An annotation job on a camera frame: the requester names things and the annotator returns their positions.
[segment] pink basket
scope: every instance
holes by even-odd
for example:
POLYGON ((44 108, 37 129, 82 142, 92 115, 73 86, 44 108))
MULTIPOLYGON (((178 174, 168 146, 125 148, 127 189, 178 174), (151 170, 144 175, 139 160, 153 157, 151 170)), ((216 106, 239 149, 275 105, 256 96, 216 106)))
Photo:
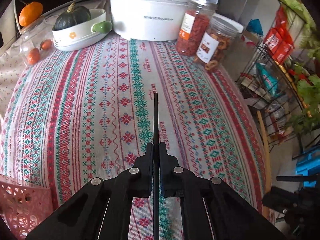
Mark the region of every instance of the pink basket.
POLYGON ((0 214, 17 239, 53 212, 51 190, 0 174, 0 214))

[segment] red plastic bag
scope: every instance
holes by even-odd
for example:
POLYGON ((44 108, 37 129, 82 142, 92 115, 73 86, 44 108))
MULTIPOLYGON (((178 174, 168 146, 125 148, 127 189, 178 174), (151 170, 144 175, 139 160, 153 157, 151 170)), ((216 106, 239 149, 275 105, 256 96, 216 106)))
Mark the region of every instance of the red plastic bag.
POLYGON ((264 39, 274 60, 282 64, 294 49, 292 38, 287 30, 287 16, 282 6, 276 13, 276 26, 271 28, 264 39))

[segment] orange flower decal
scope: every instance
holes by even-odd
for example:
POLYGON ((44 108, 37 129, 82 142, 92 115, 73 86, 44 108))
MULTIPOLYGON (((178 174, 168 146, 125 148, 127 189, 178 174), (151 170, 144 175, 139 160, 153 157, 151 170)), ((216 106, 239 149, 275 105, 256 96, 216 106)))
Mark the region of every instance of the orange flower decal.
POLYGON ((69 37, 72 39, 74 39, 76 36, 77 36, 77 34, 75 32, 69 34, 69 37))

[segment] blue stool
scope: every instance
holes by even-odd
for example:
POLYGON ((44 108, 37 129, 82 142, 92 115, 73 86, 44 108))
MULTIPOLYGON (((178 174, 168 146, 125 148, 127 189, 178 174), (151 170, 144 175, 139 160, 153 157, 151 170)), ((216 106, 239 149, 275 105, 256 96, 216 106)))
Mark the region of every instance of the blue stool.
MULTIPOLYGON (((320 149, 318 147, 305 157, 302 157, 296 166, 296 175, 310 176, 317 173, 320 173, 320 149)), ((314 187, 315 185, 316 181, 303 182, 304 187, 314 187)))

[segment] striped tablecloth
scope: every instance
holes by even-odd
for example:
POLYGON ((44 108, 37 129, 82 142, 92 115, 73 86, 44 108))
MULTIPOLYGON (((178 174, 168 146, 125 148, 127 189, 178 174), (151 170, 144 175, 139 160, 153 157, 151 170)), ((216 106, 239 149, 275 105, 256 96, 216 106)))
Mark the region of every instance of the striped tablecloth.
MULTIPOLYGON (((114 33, 23 71, 4 118, 0 173, 51 188, 57 208, 91 178, 115 177, 144 154, 154 92, 168 153, 197 176, 220 176, 262 212, 259 135, 225 70, 207 74, 174 43, 114 33)), ((160 198, 163 239, 182 239, 178 201, 160 198)), ((153 239, 152 203, 133 200, 130 239, 153 239)))

